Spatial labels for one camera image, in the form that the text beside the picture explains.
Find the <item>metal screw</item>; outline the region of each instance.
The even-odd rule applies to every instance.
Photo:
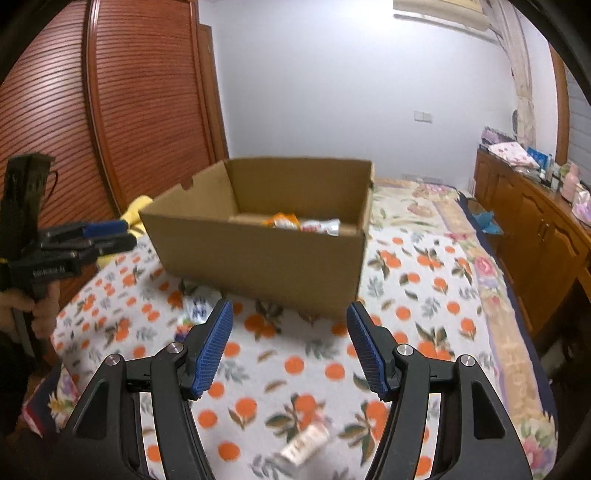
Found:
[[[110,354],[107,358],[105,358],[105,363],[112,367],[113,365],[117,365],[121,360],[121,356],[117,353]]]
[[[462,362],[467,367],[473,367],[476,363],[476,360],[474,360],[474,357],[471,355],[462,355],[460,357],[460,362]]]
[[[168,353],[179,353],[183,351],[183,344],[181,342],[169,343],[166,347]]]
[[[413,354],[414,348],[407,343],[403,343],[402,345],[398,345],[396,351],[400,353],[400,355],[409,356]]]

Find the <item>toiletry bottle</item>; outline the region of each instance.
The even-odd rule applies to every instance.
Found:
[[[550,188],[552,189],[553,192],[557,192],[559,186],[560,186],[560,165],[555,163],[554,167],[552,168],[552,184],[550,185]]]
[[[552,181],[552,172],[554,171],[554,159],[551,154],[548,154],[548,160],[546,160],[546,181]]]
[[[564,178],[564,184],[560,193],[567,202],[572,202],[574,197],[574,190],[579,182],[579,168],[574,163],[571,164],[569,172]]]

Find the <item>floral bedspread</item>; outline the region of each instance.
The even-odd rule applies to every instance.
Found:
[[[477,358],[511,416],[534,477],[542,478],[556,455],[554,422],[542,408],[502,274],[456,200],[447,187],[375,186],[359,299],[398,342],[433,358]],[[109,353],[140,358],[183,339],[190,328],[188,296],[202,316],[221,298],[168,275],[150,240],[141,238],[134,252],[108,265],[60,313],[52,340],[74,383],[84,389]],[[226,297],[234,327],[212,387],[191,405],[216,477],[283,479],[269,457],[322,412],[338,435],[301,477],[363,479],[388,405],[369,392],[345,323]],[[64,411],[53,401],[56,416],[73,405],[62,400]],[[151,475],[164,479],[149,394],[142,394],[141,407]],[[432,395],[418,479],[430,474],[438,422],[439,398]]]

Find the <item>folded cloth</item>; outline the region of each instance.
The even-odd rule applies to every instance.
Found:
[[[504,162],[512,167],[530,166],[537,168],[539,165],[531,158],[521,145],[517,142],[499,143],[489,145],[488,150],[500,157]]]

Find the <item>snack package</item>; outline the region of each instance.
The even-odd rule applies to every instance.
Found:
[[[289,215],[286,215],[285,213],[276,213],[273,217],[267,220],[264,225],[272,226],[274,228],[288,228],[290,230],[298,230],[300,228],[300,222],[293,213],[290,213]]]
[[[573,200],[573,215],[591,226],[591,194],[587,190],[578,192]]]
[[[316,414],[312,422],[291,439],[271,461],[290,478],[297,478],[300,467],[322,450],[336,436],[331,419]]]
[[[320,220],[306,220],[300,224],[300,229],[303,232],[317,232],[325,233],[326,235],[339,235],[340,220],[333,218],[332,220],[326,220],[321,222]]]

